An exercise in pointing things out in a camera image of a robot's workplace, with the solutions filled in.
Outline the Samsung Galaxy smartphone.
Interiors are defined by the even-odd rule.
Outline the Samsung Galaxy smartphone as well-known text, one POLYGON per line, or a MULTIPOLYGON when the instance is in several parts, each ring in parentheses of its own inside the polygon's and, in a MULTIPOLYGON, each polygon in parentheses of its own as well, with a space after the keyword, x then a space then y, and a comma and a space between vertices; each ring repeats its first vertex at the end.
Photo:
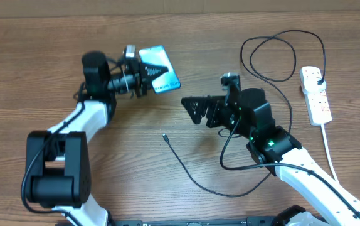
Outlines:
POLYGON ((177 90, 181 83, 162 45, 139 50, 141 62, 145 65, 147 82, 156 94, 177 90))

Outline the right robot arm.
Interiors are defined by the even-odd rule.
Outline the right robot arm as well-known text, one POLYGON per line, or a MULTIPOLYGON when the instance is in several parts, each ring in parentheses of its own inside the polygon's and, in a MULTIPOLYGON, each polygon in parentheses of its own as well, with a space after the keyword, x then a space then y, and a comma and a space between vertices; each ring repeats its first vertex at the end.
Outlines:
POLYGON ((337 184, 308 150, 272 117, 263 89, 232 90, 226 96, 184 97, 195 124, 224 126, 250 140, 255 167, 266 167, 299 192, 329 225, 360 225, 360 200, 337 184))

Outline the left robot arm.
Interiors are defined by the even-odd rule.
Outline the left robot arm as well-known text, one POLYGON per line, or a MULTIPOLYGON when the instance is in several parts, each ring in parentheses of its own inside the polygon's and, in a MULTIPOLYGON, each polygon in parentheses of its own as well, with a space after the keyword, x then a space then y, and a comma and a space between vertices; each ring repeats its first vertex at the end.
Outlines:
POLYGON ((88 142, 110 123, 116 95, 178 89, 179 81, 163 46, 135 51, 127 46, 114 60, 101 51, 82 56, 85 81, 74 95, 75 110, 47 131, 29 133, 21 201, 32 212, 60 213, 72 225, 114 225, 110 212, 91 194, 88 142))

